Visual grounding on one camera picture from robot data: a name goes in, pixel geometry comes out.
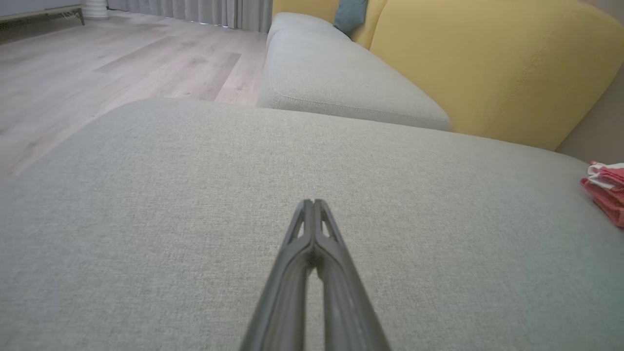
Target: teal pillow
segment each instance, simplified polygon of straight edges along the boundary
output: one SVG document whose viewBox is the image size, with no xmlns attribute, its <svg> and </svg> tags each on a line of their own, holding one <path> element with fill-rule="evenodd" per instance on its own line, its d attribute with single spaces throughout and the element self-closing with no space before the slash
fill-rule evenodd
<svg viewBox="0 0 624 351">
<path fill-rule="evenodd" d="M 334 18 L 334 27 L 346 35 L 351 34 L 364 23 L 367 3 L 368 0 L 340 0 Z"/>
</svg>

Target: wooden floor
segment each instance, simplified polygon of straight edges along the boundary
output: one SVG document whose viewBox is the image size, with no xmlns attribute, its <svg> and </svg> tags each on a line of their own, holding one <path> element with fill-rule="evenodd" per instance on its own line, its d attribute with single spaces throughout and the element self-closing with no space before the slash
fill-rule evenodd
<svg viewBox="0 0 624 351">
<path fill-rule="evenodd" d="M 0 45 L 0 183 L 131 101 L 175 97 L 255 105 L 266 34 L 110 15 Z"/>
</svg>

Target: yellow sofa backrest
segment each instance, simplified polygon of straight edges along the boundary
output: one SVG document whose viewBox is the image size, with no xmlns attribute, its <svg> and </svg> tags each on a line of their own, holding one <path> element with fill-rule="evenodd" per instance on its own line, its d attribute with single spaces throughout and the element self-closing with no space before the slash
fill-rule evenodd
<svg viewBox="0 0 624 351">
<path fill-rule="evenodd" d="M 624 61 L 624 29 L 576 1 L 389 0 L 370 50 L 454 131 L 554 150 Z"/>
<path fill-rule="evenodd" d="M 368 0 L 364 24 L 357 28 L 351 39 L 369 49 L 373 41 L 373 34 L 377 26 L 377 20 L 387 0 Z M 329 23 L 334 23 L 336 10 L 340 0 L 273 0 L 273 16 L 280 12 L 295 12 L 322 18 Z"/>
</svg>

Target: pink towel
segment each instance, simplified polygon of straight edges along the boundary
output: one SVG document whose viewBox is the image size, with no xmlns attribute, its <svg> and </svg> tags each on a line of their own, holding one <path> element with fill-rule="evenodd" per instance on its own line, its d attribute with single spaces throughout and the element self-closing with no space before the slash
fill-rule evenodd
<svg viewBox="0 0 624 351">
<path fill-rule="evenodd" d="M 624 228 L 624 196 L 618 199 L 609 193 L 609 190 L 590 183 L 587 178 L 583 178 L 581 184 L 593 196 L 593 201 L 604 211 L 609 219 L 618 227 Z"/>
<path fill-rule="evenodd" d="M 624 228 L 624 163 L 605 165 L 592 162 L 587 174 L 589 177 L 581 180 L 583 187 L 609 219 Z"/>
</svg>

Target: curtain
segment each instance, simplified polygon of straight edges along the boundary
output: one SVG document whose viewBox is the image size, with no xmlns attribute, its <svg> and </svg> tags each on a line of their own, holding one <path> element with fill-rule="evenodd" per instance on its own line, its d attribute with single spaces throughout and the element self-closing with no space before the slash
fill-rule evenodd
<svg viewBox="0 0 624 351">
<path fill-rule="evenodd" d="M 273 0 L 109 0 L 109 8 L 266 33 Z"/>
</svg>

